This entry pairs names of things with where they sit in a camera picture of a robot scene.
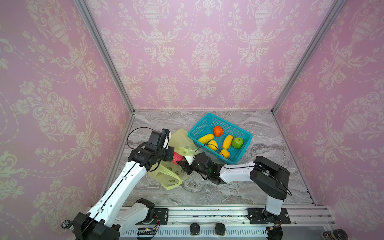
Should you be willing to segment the small yellow orange toy fruit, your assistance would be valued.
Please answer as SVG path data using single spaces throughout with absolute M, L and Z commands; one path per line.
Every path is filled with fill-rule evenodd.
M 224 158 L 226 158 L 226 159 L 228 159 L 229 157 L 230 157 L 230 152 L 228 151 L 228 150 L 226 150 L 226 149 L 222 149 L 221 151 L 220 151 L 220 155 L 221 156 L 223 156 Z

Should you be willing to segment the yellow orange toy mango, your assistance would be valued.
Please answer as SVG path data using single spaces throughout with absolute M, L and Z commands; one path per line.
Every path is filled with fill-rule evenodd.
M 225 150 L 228 150 L 230 148 L 230 146 L 232 145 L 232 141 L 233 141 L 233 136 L 227 135 L 225 140 L 223 141 L 222 148 Z

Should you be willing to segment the orange toy persimmon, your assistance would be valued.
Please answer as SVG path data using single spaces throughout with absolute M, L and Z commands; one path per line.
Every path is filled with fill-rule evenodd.
M 213 128 L 213 135 L 215 137 L 217 137 L 217 138 L 221 137 L 223 134 L 224 134 L 224 130 L 223 130 L 222 127 L 216 126 L 216 127 Z

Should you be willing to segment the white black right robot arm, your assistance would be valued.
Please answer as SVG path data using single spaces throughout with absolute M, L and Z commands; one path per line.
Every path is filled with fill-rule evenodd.
M 254 161 L 240 165 L 214 163 L 205 153 L 177 161 L 187 175 L 196 172 L 216 185 L 232 182 L 253 182 L 267 195 L 265 216 L 279 216 L 291 192 L 288 189 L 290 172 L 271 160 L 257 156 Z

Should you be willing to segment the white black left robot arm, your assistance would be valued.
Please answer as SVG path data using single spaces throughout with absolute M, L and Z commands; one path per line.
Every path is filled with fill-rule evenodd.
M 128 210 L 121 211 L 132 190 L 161 161 L 172 161 L 174 148 L 169 145 L 168 129 L 152 131 L 149 140 L 133 149 L 122 172 L 86 213 L 78 213 L 68 228 L 77 240 L 118 240 L 121 233 L 137 223 L 157 223 L 154 203 L 139 199 Z

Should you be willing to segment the yellow translucent plastic bag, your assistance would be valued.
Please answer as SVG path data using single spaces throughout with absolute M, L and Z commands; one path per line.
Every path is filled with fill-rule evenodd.
M 171 134 L 170 147 L 175 148 L 175 152 L 185 156 L 194 156 L 199 151 L 192 139 L 188 137 L 188 133 L 184 129 L 178 129 Z M 179 165 L 175 165 L 172 161 L 161 161 L 160 166 L 148 175 L 157 180 L 166 190 L 172 190 L 180 186 L 189 175 L 187 175 Z

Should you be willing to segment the red pink toy apple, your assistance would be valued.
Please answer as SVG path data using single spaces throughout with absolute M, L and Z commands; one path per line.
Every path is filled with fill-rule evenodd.
M 172 162 L 175 164 L 175 165 L 178 165 L 178 162 L 182 161 L 184 159 L 184 157 L 176 152 L 174 152 L 174 155 L 173 155 L 173 160 Z

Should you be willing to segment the green toy apple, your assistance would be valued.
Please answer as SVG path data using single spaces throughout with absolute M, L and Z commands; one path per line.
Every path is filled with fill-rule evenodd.
M 234 138 L 232 140 L 232 147 L 234 149 L 240 149 L 244 144 L 244 140 L 242 138 Z

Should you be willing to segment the yellow toy banana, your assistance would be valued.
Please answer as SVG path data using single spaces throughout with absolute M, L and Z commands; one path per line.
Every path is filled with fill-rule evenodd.
M 212 141 L 214 139 L 214 135 L 213 134 L 207 134 L 201 138 L 198 139 L 198 142 L 205 145 L 207 143 L 209 143 L 210 141 Z

